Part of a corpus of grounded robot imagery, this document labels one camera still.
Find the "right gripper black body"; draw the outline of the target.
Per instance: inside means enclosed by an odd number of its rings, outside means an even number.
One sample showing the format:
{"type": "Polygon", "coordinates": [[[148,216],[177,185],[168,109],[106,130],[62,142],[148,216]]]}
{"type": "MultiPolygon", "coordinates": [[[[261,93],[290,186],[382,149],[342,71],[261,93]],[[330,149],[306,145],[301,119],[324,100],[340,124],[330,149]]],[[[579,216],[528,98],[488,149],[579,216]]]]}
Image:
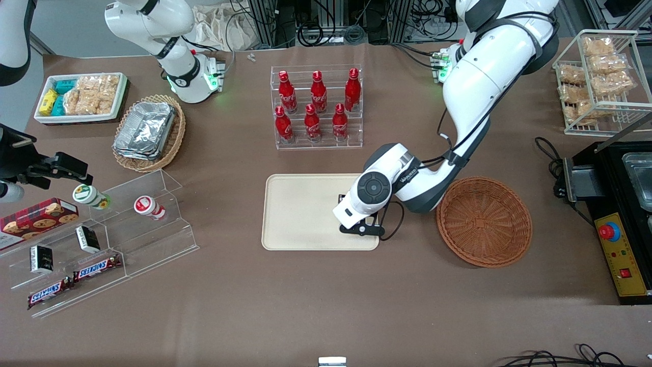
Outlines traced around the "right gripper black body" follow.
{"type": "Polygon", "coordinates": [[[35,142],[37,139],[29,134],[14,130],[1,124],[1,162],[32,162],[37,158],[35,142]]]}

